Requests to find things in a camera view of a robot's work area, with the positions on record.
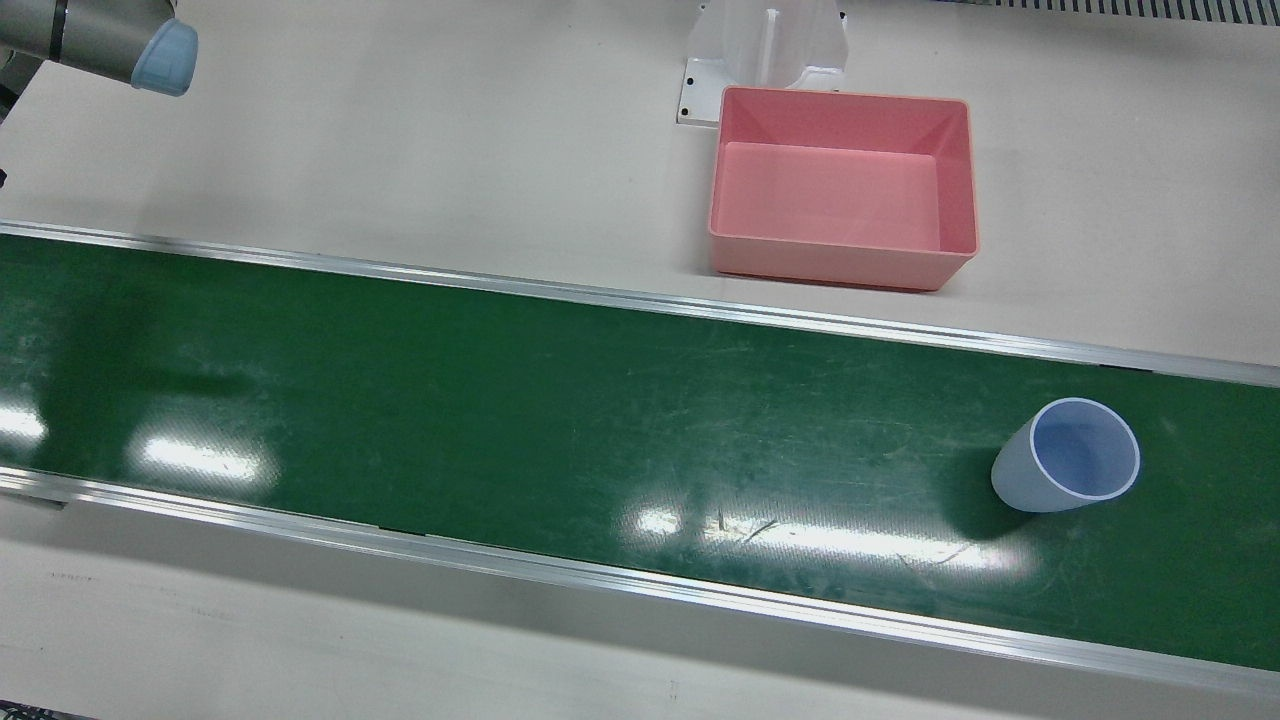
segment white table surface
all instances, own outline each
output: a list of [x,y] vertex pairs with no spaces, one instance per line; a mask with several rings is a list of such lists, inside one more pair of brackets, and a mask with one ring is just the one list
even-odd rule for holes
[[712,273],[687,0],[188,0],[182,99],[41,69],[0,217],[1280,365],[1276,28],[841,6],[847,90],[970,104],[938,293]]

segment white plastic stand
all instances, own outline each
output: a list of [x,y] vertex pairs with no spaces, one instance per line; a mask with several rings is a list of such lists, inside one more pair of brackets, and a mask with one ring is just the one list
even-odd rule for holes
[[836,0],[714,0],[689,36],[676,122],[719,124],[730,85],[836,90],[845,77],[847,19]]

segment translucent plastic cup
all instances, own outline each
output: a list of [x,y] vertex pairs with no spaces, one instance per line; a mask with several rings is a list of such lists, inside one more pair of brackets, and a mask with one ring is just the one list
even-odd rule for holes
[[1120,415],[1101,402],[1064,397],[1005,443],[991,484],[1011,507],[1056,512],[1120,497],[1140,465],[1138,438]]

